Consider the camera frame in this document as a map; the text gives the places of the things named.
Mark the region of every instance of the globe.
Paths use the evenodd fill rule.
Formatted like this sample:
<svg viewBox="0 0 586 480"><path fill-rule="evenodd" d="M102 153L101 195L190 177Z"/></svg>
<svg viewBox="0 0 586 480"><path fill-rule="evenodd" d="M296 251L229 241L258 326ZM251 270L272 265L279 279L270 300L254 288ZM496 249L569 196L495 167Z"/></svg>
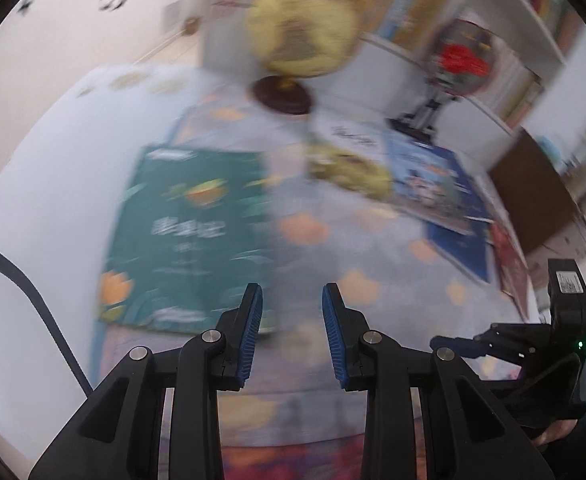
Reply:
<svg viewBox="0 0 586 480"><path fill-rule="evenodd" d="M351 0L254 0L247 28L253 54L278 74L257 81L255 97L275 110L305 114L311 97L292 78L324 75L351 59L359 17Z"/></svg>

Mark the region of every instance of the hand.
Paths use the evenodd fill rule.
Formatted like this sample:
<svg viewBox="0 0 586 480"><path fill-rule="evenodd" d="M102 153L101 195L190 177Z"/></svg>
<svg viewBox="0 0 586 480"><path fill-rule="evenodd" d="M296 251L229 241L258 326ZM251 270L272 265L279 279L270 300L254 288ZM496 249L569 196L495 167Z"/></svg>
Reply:
<svg viewBox="0 0 586 480"><path fill-rule="evenodd" d="M555 440L560 440L565 436L568 436L570 432L575 428L577 420L556 420L551 424L544 433L537 438L532 440L534 446L543 446L544 444L550 444Z"/></svg>

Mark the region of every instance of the globe base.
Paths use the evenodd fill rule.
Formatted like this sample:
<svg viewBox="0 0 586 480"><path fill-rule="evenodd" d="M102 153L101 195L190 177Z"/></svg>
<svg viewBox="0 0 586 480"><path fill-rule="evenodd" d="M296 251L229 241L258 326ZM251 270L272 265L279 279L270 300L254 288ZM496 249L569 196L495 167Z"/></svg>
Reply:
<svg viewBox="0 0 586 480"><path fill-rule="evenodd" d="M281 75L269 75L253 83L252 94L272 110L289 115L309 114L313 98L300 83Z"/></svg>

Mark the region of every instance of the dark blue book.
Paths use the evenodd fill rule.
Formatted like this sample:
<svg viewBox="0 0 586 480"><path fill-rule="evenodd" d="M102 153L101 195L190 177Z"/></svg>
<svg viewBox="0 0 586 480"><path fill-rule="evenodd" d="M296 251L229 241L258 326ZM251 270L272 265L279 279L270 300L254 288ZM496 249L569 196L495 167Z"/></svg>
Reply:
<svg viewBox="0 0 586 480"><path fill-rule="evenodd" d="M449 168L454 173L455 187L457 187L462 206L464 207L464 217L469 220L492 223L492 216L486 209L484 201L477 193L473 179L466 174L462 165L457 160L455 153L441 146L433 146L432 151L447 160Z"/></svg>
<svg viewBox="0 0 586 480"><path fill-rule="evenodd" d="M470 221L472 233L462 235L439 225L426 223L428 241L462 272L477 276L490 283L489 266L486 257L486 224Z"/></svg>

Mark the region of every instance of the qr code label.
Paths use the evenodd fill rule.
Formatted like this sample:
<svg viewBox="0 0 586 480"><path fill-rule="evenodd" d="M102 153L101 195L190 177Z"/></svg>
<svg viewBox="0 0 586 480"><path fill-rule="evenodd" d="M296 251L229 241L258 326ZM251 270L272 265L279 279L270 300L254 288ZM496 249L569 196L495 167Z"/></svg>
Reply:
<svg viewBox="0 0 586 480"><path fill-rule="evenodd" d="M560 270L557 272L557 281L560 284L560 292L563 294L581 294L584 292L580 277L576 272Z"/></svg>

